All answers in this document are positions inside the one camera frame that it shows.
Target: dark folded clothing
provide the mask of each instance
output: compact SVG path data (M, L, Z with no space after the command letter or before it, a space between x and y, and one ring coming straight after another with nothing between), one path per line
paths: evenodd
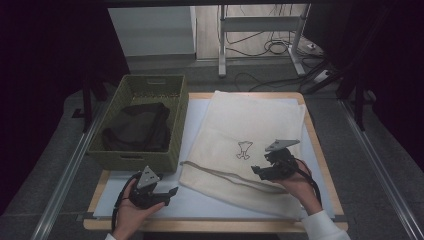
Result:
M103 130L105 148L111 151L166 152L170 130L169 109L163 103L123 108Z

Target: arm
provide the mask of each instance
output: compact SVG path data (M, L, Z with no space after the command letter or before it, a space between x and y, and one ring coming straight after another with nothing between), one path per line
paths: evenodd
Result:
M303 161L297 161L300 170L305 173L311 172ZM310 240L350 239L345 231L339 229L333 221L331 221L316 198L314 189L300 174L295 173L288 179L274 180L272 182L283 185L290 194L299 199L299 202L305 208L308 217L303 219L302 222Z
M158 203L148 209L139 209L128 199L131 187L135 183L133 179L124 191L122 203L119 206L116 229L112 235L108 234L106 240L125 240L130 238L143 224L144 220L153 213L159 211L165 203Z

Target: white desk frame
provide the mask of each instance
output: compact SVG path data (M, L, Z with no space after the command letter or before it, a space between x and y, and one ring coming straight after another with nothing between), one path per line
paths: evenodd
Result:
M300 37L305 26L309 7L311 4L306 4L300 16L281 16L281 17L226 17L225 5L221 5L220 18L220 47L219 47L219 76L225 77L226 56L225 56L225 33L226 32L262 32L262 31L296 31L293 44L288 46L288 52L298 76L304 76L301 60L296 50L299 45Z

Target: black line drawing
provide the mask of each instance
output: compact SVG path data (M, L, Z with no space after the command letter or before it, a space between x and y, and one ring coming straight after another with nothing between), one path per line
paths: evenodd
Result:
M252 146L253 142L244 141L244 142L239 142L238 144L240 146L241 153L236 155L237 158L238 159L244 158L244 160L249 159L250 156L247 155L247 150L250 148L250 146Z

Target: plastic crate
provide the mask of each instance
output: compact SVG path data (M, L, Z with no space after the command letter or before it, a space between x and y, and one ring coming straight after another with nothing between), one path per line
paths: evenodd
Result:
M88 155L103 169L141 171L149 166L155 172L175 172L181 148L188 91L181 75L125 75L104 115L92 142ZM167 126L171 139L167 152L108 151L103 145L102 132L119 111L130 105L162 102L170 109Z

